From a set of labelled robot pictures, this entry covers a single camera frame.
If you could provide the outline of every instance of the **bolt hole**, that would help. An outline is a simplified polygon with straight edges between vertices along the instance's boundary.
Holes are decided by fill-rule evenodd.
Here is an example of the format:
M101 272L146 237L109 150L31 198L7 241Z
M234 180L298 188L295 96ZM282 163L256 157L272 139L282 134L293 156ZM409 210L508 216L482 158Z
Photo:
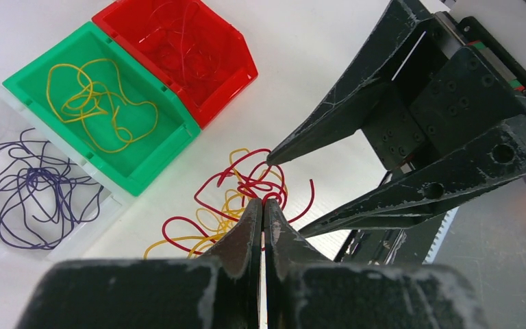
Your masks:
M455 117L457 115L457 107L453 105L449 106L449 114Z
M470 103L468 101L468 97L461 97L461 98L459 98L459 105L461 105L461 107L463 107L463 108L467 108L470 105Z
M495 78L489 74L484 75L481 78L481 83L483 84L484 87L491 87L494 82L495 82Z
M499 144L496 147L493 147L491 155L493 160L497 161L498 163L505 164L513 160L513 157L515 157L515 152L509 145Z
M439 183L429 184L424 188L424 195L427 199L438 199L444 194L444 188Z
M438 87L438 85L434 84L430 87L430 92L433 95L438 95L438 93L440 93L440 88Z
M476 69L479 68L479 60L477 58L471 58L470 60L468 60L468 63L466 63L466 67L468 67L468 69L470 71L474 71Z
M457 84L454 81L447 82L447 90L451 93L457 90Z

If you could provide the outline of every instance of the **red wire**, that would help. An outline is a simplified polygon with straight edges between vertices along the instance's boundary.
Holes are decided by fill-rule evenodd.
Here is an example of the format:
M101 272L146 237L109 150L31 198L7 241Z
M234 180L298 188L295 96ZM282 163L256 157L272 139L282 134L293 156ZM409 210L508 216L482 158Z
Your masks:
M195 196L194 196L195 201L198 204L200 204L201 206L203 206L204 208L206 208L208 210L211 210L213 213L215 213L217 215L220 215L220 216L222 216L222 217L224 217L226 219L229 219L231 221L238 221L238 219L233 218L233 217L225 214L224 212L221 212L219 209L216 209L216 208L212 207L211 205L209 205L209 204L207 204L207 203L205 203L205 202L203 202L203 201L201 201L199 199L199 195L202 193L202 191L213 180L217 179L216 187L218 188L225 181L225 179L230 178L230 177L234 177L235 175L237 175L242 180L242 182L241 181L237 182L237 185L238 185L237 191L239 193L243 194L243 196L241 197L241 206L242 207L245 207L247 198L257 198L257 197L259 197L258 194L256 193L256 191L260 191L260 192L264 192L265 193L265 196L263 196L263 198L262 198L262 203L263 204L265 204L265 202L268 199L275 198L277 200L277 203L281 206L281 209L283 210L286 207L286 205L287 205L287 190L286 190L286 184L285 184L285 173L283 172L283 169L281 169L280 166L268 166L267 169L265 169L263 171L262 175L260 175L258 178L253 178L253 175L255 175L255 173L259 170L259 168L261 168L262 166L264 166L266 164L265 162L261 162L261 163L257 164L253 168L253 170L251 170L249 175L243 175L236 169L236 166L239 165L242 161L246 160L247 158L249 158L249 157L251 157L251 156L253 156L255 154L263 153L263 152L270 153L271 151L269 149L257 149L255 151L249 152L246 155L244 155L241 158L239 158L238 160L234 161L224 171L211 176L199 188L199 190L195 193ZM274 182L270 182L270 181L265 181L265 179L267 178L268 174L271 172L272 168L277 168L277 170L279 171L279 177L280 177L280 180L281 180L280 184L277 184L277 183L274 183ZM294 217L293 219L288 221L288 223L293 223L294 221L302 218L310 210L310 208L312 207L312 204L314 203L314 200L315 200L315 188L314 188L313 180L310 180L310 188L311 188L311 197L310 197L310 202L308 203L307 207L305 207L305 209L299 215L297 215L296 217ZM205 230L203 230L199 226L199 224L195 223L191 219L188 219L186 217L180 217L180 216L171 217L171 218L167 219L164 222L164 224L162 225L162 235L164 236L164 239L167 240L172 245L174 245L175 247L177 247L177 248L179 248L181 250L184 250L185 252L190 252L191 249L189 249L187 247L184 247L183 245L177 243L176 241L171 239L168 236L168 234L166 233L167 225L169 223L175 221L175 220L182 220L182 221L185 221L187 223L190 223L204 237L208 237L209 236L209 234L207 232L205 232ZM202 255L202 253L203 252L198 252L196 250L194 251L194 254L196 254L196 255Z
M308 211L310 211L310 208L312 207L312 204L314 203L314 199L316 198L316 189L314 188L314 181L313 180L310 180L310 187L312 188L312 196L310 197L310 203L308 204L307 207L305 207L305 209L303 209L301 214L297 215L296 217L294 217L290 221L287 221L288 223L293 223L297 219L302 218Z
M178 242L174 241L173 239L171 239L168 234L166 233L166 226L168 225L168 223L172 222L172 221L175 221L175 220L181 220L181 221L185 221L187 223L190 223L192 224L192 226L194 226L205 238L208 236L207 232L205 232L200 226L199 224L195 223L194 221L191 221L190 219L186 218L186 217L182 217L182 216L175 216L175 217L171 217L169 219L167 219L164 224L162 224L162 236L164 237L164 240L168 241L169 243L171 243L172 245L174 245L175 247L177 247L178 249L182 249L184 250L185 252L190 252L190 249L188 249L187 247L184 247L183 245L180 245ZM202 252L198 252L195 250L195 254L197 255L202 255L203 253Z

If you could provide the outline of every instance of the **tangled wire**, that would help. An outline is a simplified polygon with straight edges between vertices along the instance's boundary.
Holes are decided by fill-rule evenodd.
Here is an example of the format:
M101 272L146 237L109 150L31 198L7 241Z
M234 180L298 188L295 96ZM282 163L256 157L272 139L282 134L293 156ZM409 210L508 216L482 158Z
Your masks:
M199 1L159 0L152 6L142 52L200 106L233 73L236 61L221 61L231 58L224 49L230 49L233 35L227 33L217 48L211 47L212 31L201 24L207 14Z
M0 170L0 239L19 249L52 250L80 223L99 216L103 187L83 172L76 174L69 158L46 155L54 148L49 141L28 138L32 130L21 132L18 141L0 143L0 160L8 157ZM74 197L85 193L78 186L96 191L83 208L75 201L82 198ZM75 214L75 208L82 209Z
M246 154L234 161L233 156L239 152L245 152ZM144 259L148 257L148 253L153 248L165 243L170 243L175 247L188 252L189 258L201 255L206 249L213 246L213 244L225 236L225 234L235 226L245 211L245 207L250 199L260 198L265 202L270 198L274 198L283 210L287 205L288 190L285 183L285 174L281 167L270 167L263 161L254 166L249 175L244 175L237 169L237 166L246 159L256 154L268 154L269 152L268 149L258 149L251 152L248 149L237 149L236 151L233 151L229 155L230 166L209 178L195 193L195 201L201 206L201 208L198 208L195 213L197 220L193 221L189 218L180 216L167 219L162 225L162 236L164 237L164 240L158 241L148 247L144 253ZM236 179L237 187L225 191L225 201L220 209L200 200L200 194L207 186L211 185L212 182L216 181L215 187L220 188L223 182L227 179ZM299 215L288 221L289 223L293 223L297 219L302 218L302 216L304 216L311 208L315 198L313 180L310 180L310 187L310 202ZM208 225L206 221L201 218L201 215L209 215L211 217L211 222L214 223L214 225ZM196 228L200 235L171 237L168 233L168 226L177 221L189 223ZM179 243L179 241L188 240L196 241L194 247L189 248Z

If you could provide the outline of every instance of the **wire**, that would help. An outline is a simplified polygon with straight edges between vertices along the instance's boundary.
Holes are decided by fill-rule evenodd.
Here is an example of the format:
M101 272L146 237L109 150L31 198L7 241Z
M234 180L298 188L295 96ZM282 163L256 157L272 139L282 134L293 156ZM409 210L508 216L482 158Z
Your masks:
M166 243L170 243L178 249L187 252L187 257L189 258L201 255L236 225L245 211L249 200L253 198L261 198L263 202L270 198L276 199L281 209L284 209L287 205L288 189L285 183L285 174L281 167L267 166L263 161L254 166L249 172L249 175L242 174L238 169L238 166L250 157L258 154L268 154L270 152L269 149L249 151L245 148L231 152L229 155L229 166L220 173L216 173L207 179L195 193L194 199L201 206L195 212L196 221L180 216L167 219L164 224L162 224L162 236L164 240L150 245L144 252L144 259L148 258L148 254L152 249ZM239 153L245 153L245 155L234 160L234 157ZM236 188L228 188L225 190L222 206L215 208L199 199L200 194L205 188L208 186L221 188L223 183L228 179L235 181ZM311 208L315 198L313 180L310 180L310 188L311 197L308 205L296 217L288 221L289 223L293 223L297 219L302 218ZM205 218L202 217L204 215L208 215L214 225L209 225ZM176 221L189 223L200 235L172 238L168 233L168 226ZM180 241L194 241L195 244L192 247L186 247L179 243Z
M92 64L96 63L102 63L102 62L109 62L112 64L112 66L116 69L116 77L118 80L118 89L120 93L112 92L108 89L108 87L99 81L93 81L92 78L85 72L86 68L89 67ZM69 68L77 71L77 83L82 88L77 94L69 97L61 106L61 108L58 110L51 100L51 83L52 83L52 77L53 73L61 68ZM96 86L102 89L102 91L96 91ZM150 135L158 125L158 107L155 103L151 101L141 101L141 102L135 102L130 100L123 90L122 85L122 79L120 76L120 70L118 68L118 65L108 58L98 58L96 60L91 60L84 65L78 67L73 64L56 64L49 70L49 74L47 76L47 90L46 90L46 97L47 102L49 103L49 106L55 116L63 123L74 123L74 122L81 122L82 127L84 128L84 131L92 141L92 143L97 147L100 151L113 154L118 153L120 151L123 151L126 149L126 147L130 146L132 143L135 143L136 141L139 141L140 139ZM120 106L116 105L114 102L114 98L116 98L119 102L121 102L124 106L143 106L143 105L150 105L155 112L155 121L152 125L152 128L145 133L141 134L140 136L134 137L134 134L127 129L126 127L120 126L116 119L118 117L118 114L120 113ZM110 109L102 108L101 104L103 103L103 100L107 99L108 103L110 105ZM96 138L92 136L92 133L90 132L88 126L86 125L86 119L97 117L97 116L111 116L110 123L112 125L112 128L114 129L114 134L117 137L117 139L120 140L120 142L124 143L123 146L117 148L117 149L106 149L105 147L100 146Z
M21 132L17 141L0 143L0 161L6 156L11 160L0 170L0 239L19 249L52 250L77 225L99 216L103 187L90 176L76 175L73 169L77 165L69 158L50 155L49 141L29 139L32 130ZM85 192L79 186L92 186L96 192L76 214L76 205L83 202L75 201L74 194L83 199ZM53 210L40 203L50 197Z
M200 106L236 70L236 61L224 52L230 49L232 36L229 32L221 34L225 39L217 40L217 46L212 47L210 26L194 21L203 14L199 1L154 2L144 28L147 37L140 41L142 52Z

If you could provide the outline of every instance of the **purple wire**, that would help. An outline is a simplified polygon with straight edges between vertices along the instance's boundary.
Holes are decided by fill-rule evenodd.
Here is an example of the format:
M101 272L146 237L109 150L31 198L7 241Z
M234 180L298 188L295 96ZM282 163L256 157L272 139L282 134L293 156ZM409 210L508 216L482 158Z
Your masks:
M6 245L19 249L52 250L77 225L93 221L99 216L100 195L103 186L95 182L90 176L69 177L68 175L77 165L71 162L69 158L63 160L53 156L46 156L47 147L51 143L49 141L26 139L26 133L32 130L34 128L22 131L18 141L0 143L0 153L7 150L7 155L12 159L11 163L0 172L0 193L9 193L7 201L5 201L3 208L0 210L0 238ZM40 152L32 152L29 146L34 146L34 149L39 149ZM35 162L35 159L38 160L38 164L32 165L30 160ZM9 173L13 166L19 164L23 166L22 169L16 173ZM82 212L74 214L72 211L73 193L83 193L78 191L78 186L99 186L99 189ZM53 212L48 212L38 200L36 193L43 191L51 191L54 195L55 208ZM31 218L37 224L55 224L59 229L59 236L48 241L35 230L35 227L32 227L35 224L30 225L27 222L25 205L27 201L33 201L42 212L39 215L32 214ZM91 218L85 219L87 210L91 209L92 205L95 205L95 213ZM15 234L5 221L8 218L8 214L17 208L21 208L23 225L29 233L27 235L32 237L32 239L24 239Z

